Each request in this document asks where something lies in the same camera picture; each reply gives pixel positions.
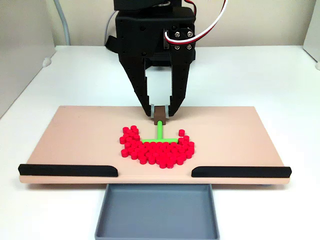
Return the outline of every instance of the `gray cable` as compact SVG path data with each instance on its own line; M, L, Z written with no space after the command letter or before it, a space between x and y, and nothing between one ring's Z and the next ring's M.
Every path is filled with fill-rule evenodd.
M62 11L61 5L59 0L53 0L56 10L59 13L61 22L62 22L62 26L63 26L63 31L64 31L64 37L65 37L65 42L68 46L70 46L70 35L69 35L69 28L68 28L68 24L67 24L67 20L65 18L64 12Z
M115 15L116 11L113 11L113 13L111 13L108 22L106 23L106 27L105 27L105 32L104 32L104 44L107 43L107 32L108 32L108 27L109 27L109 23L112 19L112 17Z

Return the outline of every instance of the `white cable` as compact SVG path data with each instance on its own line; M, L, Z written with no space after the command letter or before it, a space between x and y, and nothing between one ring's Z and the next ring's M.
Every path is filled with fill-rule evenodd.
M111 13L109 19L108 19L108 22L106 23L106 27L105 27L105 32L104 32L104 44L107 43L107 32L108 32L108 27L109 27L109 23L112 19L112 17L115 15L117 11L113 11L113 13Z
M69 28L68 28L68 24L67 24L67 20L65 18L64 12L62 11L61 5L59 0L53 0L56 10L59 13L61 22L62 22L62 26L63 26L63 31L64 31L64 37L65 37L65 43L70 46L70 35L69 35Z
M170 42L176 43L176 44L182 44L182 43L188 44L188 43L190 43L190 42L192 42L194 40L197 40L199 37L201 37L202 35L206 34L208 31L210 31L213 28L214 25L216 25L216 23L220 20L221 16L224 14L227 5L228 5L228 0L225 0L225 4L224 4L219 16L216 18L216 20L206 30L204 30L203 32L201 32L197 36L194 36L192 38L185 39L185 40L173 40L173 39L169 38L168 32L166 31L164 33L165 39L167 41L170 41Z

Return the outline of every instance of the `pile of red pieces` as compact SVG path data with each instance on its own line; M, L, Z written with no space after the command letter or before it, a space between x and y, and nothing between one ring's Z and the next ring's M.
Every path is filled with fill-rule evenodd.
M123 128L120 143L124 145L121 150L122 157L131 156L132 160L139 160L140 164L158 164L160 168L172 169L175 164L182 165L191 159L195 153L195 143L185 135L185 130L179 130L178 143L172 142L145 142L140 141L137 126Z

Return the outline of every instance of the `green t-shaped tool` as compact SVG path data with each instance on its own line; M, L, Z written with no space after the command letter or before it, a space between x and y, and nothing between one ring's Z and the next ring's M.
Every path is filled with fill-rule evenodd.
M142 143L178 143L178 138L163 138L163 124L162 121L157 122L157 137L156 139L144 139Z

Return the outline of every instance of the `electrical wire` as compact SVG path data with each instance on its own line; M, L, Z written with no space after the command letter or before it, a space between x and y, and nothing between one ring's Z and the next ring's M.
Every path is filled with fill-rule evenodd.
M61 5L59 0L53 0L56 10L59 13L61 22L62 22L62 26L63 26L63 31L64 31L64 37L65 37L65 43L70 46L70 34L69 34L69 28L68 28L68 24L67 24L67 20L65 18L64 12L62 11Z
M188 4L192 4L193 5L193 12L194 12L194 15L197 16L197 6L194 4L193 1L190 1L190 0L184 0L186 3Z
M192 38L189 38L189 39L185 39L185 40L174 40L174 39L169 38L168 31L165 31L164 37L165 37L166 41L168 43L174 44L174 45L185 45L185 44L194 43L194 42L202 39L205 35L207 35L215 27L217 22L220 20L220 18L224 14L227 5L228 5L228 0L224 0L223 6L222 6L222 9L221 9L221 12L220 12L219 16L216 18L216 20L206 30L204 30L203 32L199 33L198 35L196 35L196 36L194 36Z
M115 15L117 11L113 11L108 19L108 22L106 23L106 27L105 27L105 32L104 32L104 45L106 45L107 43L107 32L108 32L108 27L109 27L109 23L112 19L112 17Z

